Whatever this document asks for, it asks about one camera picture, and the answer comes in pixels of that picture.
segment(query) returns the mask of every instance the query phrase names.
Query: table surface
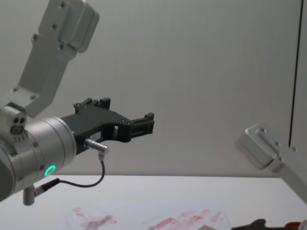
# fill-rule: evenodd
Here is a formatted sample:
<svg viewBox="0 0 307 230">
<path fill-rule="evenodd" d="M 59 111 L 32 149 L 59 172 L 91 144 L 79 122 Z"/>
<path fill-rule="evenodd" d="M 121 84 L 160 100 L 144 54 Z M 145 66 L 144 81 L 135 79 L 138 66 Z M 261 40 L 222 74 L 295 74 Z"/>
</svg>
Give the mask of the table surface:
<svg viewBox="0 0 307 230">
<path fill-rule="evenodd" d="M 36 184 L 51 179 L 50 176 Z M 80 184 L 91 184 L 99 176 L 59 176 Z M 73 207 L 94 203 L 218 204 L 233 226 L 265 218 L 267 226 L 307 219 L 307 205 L 278 178 L 106 176 L 94 188 L 59 184 L 23 206 L 22 192 L 0 203 L 0 229 L 56 228 L 62 215 Z"/>
</svg>

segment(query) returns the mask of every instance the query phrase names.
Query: black cable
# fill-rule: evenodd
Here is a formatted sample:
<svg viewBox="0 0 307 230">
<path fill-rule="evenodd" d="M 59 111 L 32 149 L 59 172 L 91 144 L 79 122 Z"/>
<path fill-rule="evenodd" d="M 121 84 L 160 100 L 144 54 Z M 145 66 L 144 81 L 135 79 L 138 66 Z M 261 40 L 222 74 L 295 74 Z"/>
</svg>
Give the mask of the black cable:
<svg viewBox="0 0 307 230">
<path fill-rule="evenodd" d="M 106 168 L 105 168 L 104 162 L 101 161 L 100 163 L 101 163 L 101 167 L 102 167 L 102 175 L 101 175 L 100 179 L 99 179 L 96 183 L 94 183 L 94 184 L 89 184 L 89 185 L 75 184 L 75 183 L 73 183 L 73 182 L 63 181 L 63 180 L 60 180 L 59 182 L 60 182 L 60 183 L 64 183 L 64 184 L 69 184 L 69 185 L 72 185 L 72 186 L 76 186 L 76 187 L 79 187 L 79 188 L 90 188 L 90 187 L 94 187 L 94 186 L 98 185 L 100 182 L 102 182 L 102 180 L 104 179 L 105 174 L 106 174 Z"/>
<path fill-rule="evenodd" d="M 299 45 L 301 40 L 301 28 L 302 28 L 302 18 L 303 18 L 303 5 L 304 5 L 304 0 L 301 0 L 301 10 L 300 10 L 299 24 L 298 24 L 298 36 L 297 36 L 297 48 L 296 48 L 296 60 L 295 60 L 294 86 L 293 86 L 293 96 L 292 96 L 292 109 L 291 109 L 291 119 L 290 119 L 289 147 L 291 146 L 292 131 L 293 131 L 293 118 L 294 118 L 294 108 L 295 108 L 294 106 L 295 106 L 295 93 L 296 93 L 298 58 L 299 58 Z"/>
<path fill-rule="evenodd" d="M 101 166 L 102 166 L 102 175 L 100 177 L 100 179 L 94 183 L 94 184 L 89 184 L 89 185 L 83 185 L 83 184 L 75 184 L 73 182 L 69 182 L 69 181 L 62 181 L 60 180 L 59 178 L 57 179 L 54 179 L 52 181 L 49 181 L 45 184 L 42 184 L 40 187 L 41 189 L 43 190 L 42 193 L 46 192 L 47 190 L 49 190 L 50 188 L 56 186 L 57 184 L 59 183 L 63 183 L 63 184 L 69 184 L 69 185 L 72 185 L 72 186 L 76 186 L 76 187 L 79 187 L 79 188 L 90 188 L 90 187 L 94 187 L 96 185 L 98 185 L 100 182 L 102 182 L 102 180 L 104 179 L 105 177 L 105 174 L 106 174 L 106 168 L 105 168 L 105 163 L 103 161 L 100 162 L 101 163 Z"/>
</svg>

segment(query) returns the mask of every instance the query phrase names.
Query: cable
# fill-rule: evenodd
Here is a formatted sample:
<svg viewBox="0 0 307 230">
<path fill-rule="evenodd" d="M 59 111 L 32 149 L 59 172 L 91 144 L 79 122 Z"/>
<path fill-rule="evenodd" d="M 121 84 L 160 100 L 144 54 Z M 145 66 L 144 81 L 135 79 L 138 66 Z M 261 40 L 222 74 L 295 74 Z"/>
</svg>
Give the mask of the cable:
<svg viewBox="0 0 307 230">
<path fill-rule="evenodd" d="M 102 167 L 102 175 L 101 175 L 100 179 L 96 183 L 89 184 L 89 185 L 75 184 L 73 182 L 63 181 L 63 180 L 60 180 L 59 178 L 57 178 L 57 179 L 54 179 L 52 181 L 49 181 L 48 183 L 42 184 L 41 186 L 36 188 L 35 189 L 35 196 L 39 196 L 40 194 L 46 192 L 47 190 L 49 190 L 50 188 L 56 186 L 59 183 L 69 184 L 69 185 L 76 186 L 76 187 L 79 187 L 79 188 L 91 188 L 91 187 L 94 187 L 94 186 L 98 185 L 100 182 L 102 182 L 102 180 L 104 179 L 105 174 L 106 174 L 106 168 L 105 168 L 104 161 L 100 161 L 100 163 L 101 163 L 101 167 Z"/>
<path fill-rule="evenodd" d="M 91 187 L 94 187 L 94 186 L 98 185 L 100 182 L 102 182 L 102 180 L 104 179 L 105 174 L 106 174 L 106 168 L 105 168 L 104 162 L 100 161 L 100 163 L 101 163 L 101 167 L 102 167 L 102 175 L 101 175 L 100 179 L 96 183 L 94 183 L 94 184 L 89 184 L 89 185 L 75 184 L 73 182 L 63 181 L 63 180 L 60 180 L 59 182 L 60 183 L 64 183 L 64 184 L 69 184 L 69 185 L 72 185 L 72 186 L 76 186 L 76 187 L 79 187 L 79 188 L 91 188 Z"/>
</svg>

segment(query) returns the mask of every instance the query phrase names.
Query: white wall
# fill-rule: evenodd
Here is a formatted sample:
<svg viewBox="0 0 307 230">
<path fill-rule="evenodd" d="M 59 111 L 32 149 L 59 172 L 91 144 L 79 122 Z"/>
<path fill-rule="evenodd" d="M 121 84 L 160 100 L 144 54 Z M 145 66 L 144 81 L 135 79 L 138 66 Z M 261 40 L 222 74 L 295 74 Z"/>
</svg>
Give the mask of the white wall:
<svg viewBox="0 0 307 230">
<path fill-rule="evenodd" d="M 54 103 L 65 116 L 87 97 L 111 98 L 134 119 L 155 113 L 151 136 L 106 142 L 109 174 L 269 175 L 234 148 L 267 122 L 289 135 L 299 0 L 91 0 L 100 22 Z M 0 96 L 14 87 L 46 0 L 0 1 Z M 62 170 L 100 173 L 94 152 Z"/>
</svg>

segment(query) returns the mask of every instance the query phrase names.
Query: robotic arm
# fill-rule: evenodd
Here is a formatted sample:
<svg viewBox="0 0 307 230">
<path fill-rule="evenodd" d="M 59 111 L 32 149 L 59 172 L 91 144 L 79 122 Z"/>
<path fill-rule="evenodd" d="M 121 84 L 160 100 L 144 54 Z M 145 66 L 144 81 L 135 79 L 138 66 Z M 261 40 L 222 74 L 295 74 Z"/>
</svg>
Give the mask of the robotic arm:
<svg viewBox="0 0 307 230">
<path fill-rule="evenodd" d="M 307 204 L 307 159 L 296 148 L 281 143 L 265 124 L 246 129 L 236 146 L 257 169 L 277 173 Z"/>
<path fill-rule="evenodd" d="M 88 98 L 64 118 L 28 124 L 48 107 L 68 62 L 87 50 L 99 14 L 85 0 L 50 0 L 18 85 L 0 101 L 0 202 L 24 190 L 24 204 L 42 193 L 33 184 L 68 165 L 89 148 L 103 160 L 105 140 L 129 142 L 151 134 L 154 115 L 130 120 L 110 109 L 110 99 Z"/>
</svg>

